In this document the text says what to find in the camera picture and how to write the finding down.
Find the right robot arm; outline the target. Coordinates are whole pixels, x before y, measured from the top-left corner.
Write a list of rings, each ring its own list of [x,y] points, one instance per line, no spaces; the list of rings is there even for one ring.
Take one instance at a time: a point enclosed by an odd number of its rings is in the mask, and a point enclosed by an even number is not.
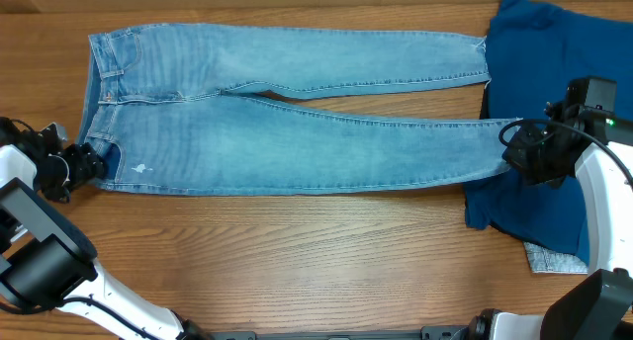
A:
[[[614,113],[616,84],[598,77],[570,82],[543,120],[514,122],[498,138],[503,159],[530,184],[576,178],[588,222],[588,276],[543,315],[485,309],[464,339],[625,339],[632,325],[632,124]]]

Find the light blue jeans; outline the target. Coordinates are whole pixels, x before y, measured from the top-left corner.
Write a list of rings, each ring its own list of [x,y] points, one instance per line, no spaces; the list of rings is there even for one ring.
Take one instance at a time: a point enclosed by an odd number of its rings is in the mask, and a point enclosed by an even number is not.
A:
[[[503,173],[504,120],[355,116],[310,99],[486,82],[478,37],[153,24],[90,37],[78,139],[102,189],[179,196],[409,190]]]

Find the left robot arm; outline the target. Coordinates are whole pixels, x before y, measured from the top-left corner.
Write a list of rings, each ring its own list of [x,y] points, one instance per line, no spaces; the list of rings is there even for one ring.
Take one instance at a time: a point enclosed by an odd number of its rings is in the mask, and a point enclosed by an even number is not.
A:
[[[206,339],[208,333],[131,291],[98,260],[92,242],[55,208],[105,175],[88,143],[52,123],[40,131],[1,120],[1,308],[84,317],[121,339]]]

